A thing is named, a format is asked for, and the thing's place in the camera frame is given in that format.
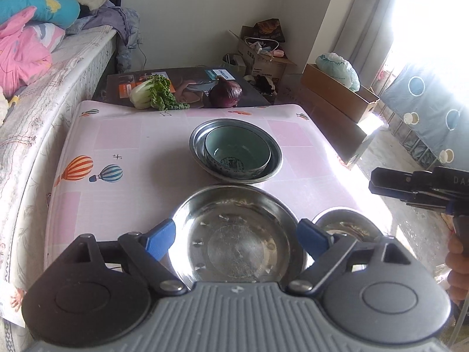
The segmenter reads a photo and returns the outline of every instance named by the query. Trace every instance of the hot air balloon print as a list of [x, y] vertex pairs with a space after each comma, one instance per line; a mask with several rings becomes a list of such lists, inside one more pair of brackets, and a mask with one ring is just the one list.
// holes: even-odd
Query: hot air balloon print
[[90, 116], [90, 115], [97, 114], [97, 113], [99, 113], [99, 110], [93, 109], [93, 110], [82, 112], [80, 116]]
[[74, 158], [65, 168], [63, 173], [57, 177], [54, 187], [60, 180], [77, 181], [83, 179], [93, 168], [93, 160], [89, 156], [81, 155]]
[[99, 175], [94, 175], [89, 178], [90, 182], [95, 182], [101, 179], [106, 182], [117, 182], [122, 177], [122, 168], [118, 165], [111, 164], [104, 167]]

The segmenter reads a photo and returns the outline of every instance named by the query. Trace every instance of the leafy green vegetable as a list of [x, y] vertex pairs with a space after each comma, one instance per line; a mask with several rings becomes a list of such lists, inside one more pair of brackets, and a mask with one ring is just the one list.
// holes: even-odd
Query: leafy green vegetable
[[130, 100], [138, 109], [150, 106], [160, 111], [189, 108], [188, 103], [176, 102], [176, 98], [169, 91], [170, 85], [168, 79], [162, 75], [155, 75], [135, 87], [130, 94]]

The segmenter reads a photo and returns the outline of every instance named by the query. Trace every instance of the ribbed gray surface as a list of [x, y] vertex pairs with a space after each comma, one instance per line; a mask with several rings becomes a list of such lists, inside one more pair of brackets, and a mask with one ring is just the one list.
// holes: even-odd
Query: ribbed gray surface
[[[400, 352], [440, 352], [436, 340]], [[289, 296], [276, 283], [198, 283], [177, 298], [161, 300], [137, 330], [86, 351], [109, 352], [358, 352], [392, 348], [361, 343], [327, 322], [311, 299]], [[65, 352], [39, 342], [31, 352]]]

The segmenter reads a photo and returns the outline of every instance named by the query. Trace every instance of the pink tablecloth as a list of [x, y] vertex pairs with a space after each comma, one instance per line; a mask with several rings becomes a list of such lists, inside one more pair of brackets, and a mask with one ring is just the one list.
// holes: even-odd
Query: pink tablecloth
[[[297, 105], [149, 112], [84, 101], [65, 142], [52, 191], [45, 267], [82, 233], [93, 233], [99, 241], [128, 231], [146, 232], [191, 193], [218, 183], [193, 160], [188, 145], [194, 128], [213, 118], [248, 121], [275, 138], [283, 167], [256, 186], [284, 202], [299, 219], [312, 219], [331, 207], [350, 207], [388, 232], [390, 214], [369, 192], [366, 178], [340, 163]], [[117, 167], [105, 169], [109, 165]], [[94, 175], [97, 181], [90, 182]]]

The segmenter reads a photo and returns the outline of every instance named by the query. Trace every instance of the open cardboard box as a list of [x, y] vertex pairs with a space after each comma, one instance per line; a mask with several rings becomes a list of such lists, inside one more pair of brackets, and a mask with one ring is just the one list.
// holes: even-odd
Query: open cardboard box
[[301, 74], [284, 75], [275, 104], [298, 104], [306, 111], [344, 164], [351, 168], [370, 145], [383, 122], [376, 115], [356, 124], [339, 109], [300, 83]]
[[249, 26], [243, 26], [239, 36], [230, 31], [238, 39], [238, 53], [246, 63], [247, 74], [263, 75], [277, 83], [281, 79], [287, 65], [294, 65], [295, 63], [290, 61], [287, 56], [280, 58], [257, 54], [244, 41], [245, 37], [252, 36], [253, 30]]
[[301, 83], [341, 110], [355, 123], [371, 114], [379, 101], [379, 97], [363, 86], [360, 86], [360, 90], [356, 93], [347, 89], [329, 75], [324, 74], [315, 64], [306, 65]]

